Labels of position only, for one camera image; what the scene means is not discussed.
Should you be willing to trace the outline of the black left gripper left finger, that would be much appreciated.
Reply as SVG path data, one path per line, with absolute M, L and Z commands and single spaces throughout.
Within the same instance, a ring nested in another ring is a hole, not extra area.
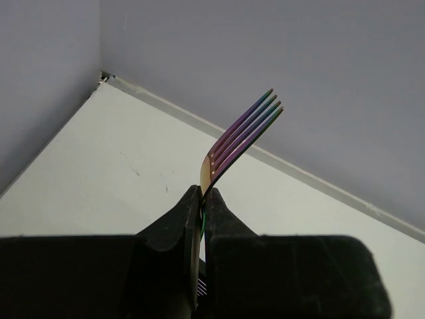
M 197 307 L 198 186 L 134 235 L 1 239 L 2 318 L 190 318 Z

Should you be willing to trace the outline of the iridescent rainbow fork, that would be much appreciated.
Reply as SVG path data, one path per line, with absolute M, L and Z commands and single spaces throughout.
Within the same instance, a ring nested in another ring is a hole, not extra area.
M 201 235 L 204 237 L 207 214 L 206 198 L 218 180 L 245 153 L 250 146 L 276 121 L 284 111 L 277 96 L 269 89 L 243 113 L 207 152 L 200 171 L 199 216 Z

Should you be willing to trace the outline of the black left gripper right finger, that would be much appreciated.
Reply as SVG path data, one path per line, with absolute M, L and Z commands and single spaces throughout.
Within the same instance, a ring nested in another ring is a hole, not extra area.
M 219 190 L 206 200 L 207 304 L 214 318 L 390 318 L 370 250 L 346 235 L 257 235 Z

